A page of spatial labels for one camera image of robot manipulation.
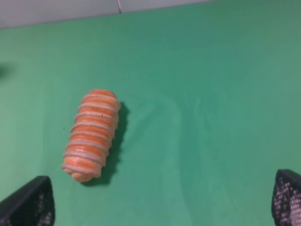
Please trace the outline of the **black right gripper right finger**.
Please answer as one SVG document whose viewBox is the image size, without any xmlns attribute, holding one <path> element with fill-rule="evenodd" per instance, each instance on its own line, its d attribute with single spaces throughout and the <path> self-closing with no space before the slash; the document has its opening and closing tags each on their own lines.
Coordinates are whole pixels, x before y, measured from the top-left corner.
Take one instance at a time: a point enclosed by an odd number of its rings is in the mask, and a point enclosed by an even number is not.
<svg viewBox="0 0 301 226">
<path fill-rule="evenodd" d="M 277 226 L 301 226 L 301 176 L 290 169 L 276 173 L 271 213 Z"/>
</svg>

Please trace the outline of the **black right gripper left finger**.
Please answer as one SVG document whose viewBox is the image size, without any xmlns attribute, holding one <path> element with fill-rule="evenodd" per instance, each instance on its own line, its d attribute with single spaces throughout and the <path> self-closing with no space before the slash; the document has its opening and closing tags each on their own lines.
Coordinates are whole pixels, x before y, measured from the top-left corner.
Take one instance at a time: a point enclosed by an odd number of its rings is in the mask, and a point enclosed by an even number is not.
<svg viewBox="0 0 301 226">
<path fill-rule="evenodd" d="M 51 179 L 37 176 L 0 202 L 2 226 L 53 226 L 55 201 Z"/>
</svg>

